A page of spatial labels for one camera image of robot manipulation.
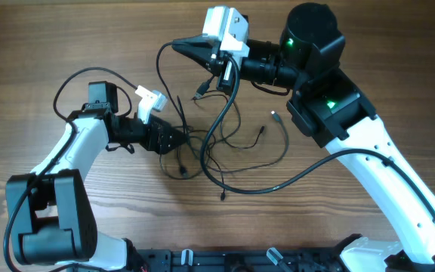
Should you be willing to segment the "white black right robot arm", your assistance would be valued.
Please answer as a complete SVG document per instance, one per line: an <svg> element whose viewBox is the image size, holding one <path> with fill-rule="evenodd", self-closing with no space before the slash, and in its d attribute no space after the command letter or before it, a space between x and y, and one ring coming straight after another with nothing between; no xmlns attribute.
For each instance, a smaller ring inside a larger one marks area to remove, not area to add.
<svg viewBox="0 0 435 272"><path fill-rule="evenodd" d="M435 196L397 149L369 99L340 68L345 38L327 5L289 12L278 43L251 40L235 8L207 10L202 33L173 49L206 68L230 99L243 80L284 88L299 131L339 160L375 201L397 241L353 235L337 246L348 271L435 271Z"/></svg>

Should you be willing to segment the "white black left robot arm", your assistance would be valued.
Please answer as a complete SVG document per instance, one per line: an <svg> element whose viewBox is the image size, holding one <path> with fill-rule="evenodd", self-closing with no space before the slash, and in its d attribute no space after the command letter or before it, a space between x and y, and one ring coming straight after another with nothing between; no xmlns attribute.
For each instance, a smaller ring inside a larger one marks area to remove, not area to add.
<svg viewBox="0 0 435 272"><path fill-rule="evenodd" d="M5 188L10 215L3 249L22 265L53 265L71 271L148 271L150 265L128 239L98 231L84 180L102 150L139 144L159 155L185 141L182 131L152 114L167 98L139 85L133 117L119 114L118 86L88 86L88 102L65 119L57 145L30 173L11 176Z"/></svg>

